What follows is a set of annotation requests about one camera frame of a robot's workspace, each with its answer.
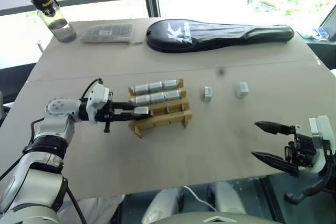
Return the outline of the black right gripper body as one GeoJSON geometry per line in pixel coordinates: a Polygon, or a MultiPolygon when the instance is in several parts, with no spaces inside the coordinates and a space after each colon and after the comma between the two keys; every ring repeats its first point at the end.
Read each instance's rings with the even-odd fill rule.
{"type": "Polygon", "coordinates": [[[285,161],[300,167],[312,167],[313,159],[317,153],[311,137],[301,134],[299,125],[292,125],[290,134],[294,135],[293,141],[285,146],[285,161]]]}

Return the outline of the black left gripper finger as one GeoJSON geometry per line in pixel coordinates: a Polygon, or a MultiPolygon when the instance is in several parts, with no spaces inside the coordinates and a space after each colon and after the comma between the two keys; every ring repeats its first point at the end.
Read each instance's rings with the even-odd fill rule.
{"type": "Polygon", "coordinates": [[[136,114],[136,113],[128,113],[123,112],[120,114],[113,115],[114,122],[123,122],[123,121],[132,121],[132,120],[143,120],[150,118],[149,114],[136,114]]]}
{"type": "Polygon", "coordinates": [[[113,108],[120,110],[134,110],[137,106],[130,102],[113,102],[113,108]]]}

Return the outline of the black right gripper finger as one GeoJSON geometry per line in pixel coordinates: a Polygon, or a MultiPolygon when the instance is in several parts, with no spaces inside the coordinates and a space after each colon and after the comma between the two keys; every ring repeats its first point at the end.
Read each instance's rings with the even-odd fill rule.
{"type": "Polygon", "coordinates": [[[295,126],[291,125],[284,125],[276,122],[269,122],[269,121],[258,121],[254,123],[257,127],[259,127],[264,132],[277,135],[296,135],[296,128],[295,126]]]}
{"type": "Polygon", "coordinates": [[[270,154],[270,153],[264,153],[264,152],[251,152],[258,160],[264,162],[268,166],[280,170],[282,172],[285,172],[293,177],[299,177],[299,168],[298,165],[293,164],[291,162],[288,162],[284,160],[283,158],[270,154]]]}

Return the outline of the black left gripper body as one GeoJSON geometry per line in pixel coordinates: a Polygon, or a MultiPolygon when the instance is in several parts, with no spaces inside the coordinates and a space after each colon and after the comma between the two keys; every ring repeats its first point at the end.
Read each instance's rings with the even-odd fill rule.
{"type": "Polygon", "coordinates": [[[109,91],[108,99],[106,104],[97,111],[97,114],[95,116],[96,122],[104,123],[104,132],[109,133],[110,132],[110,124],[112,122],[112,116],[114,115],[114,108],[113,108],[113,92],[109,91]]]}

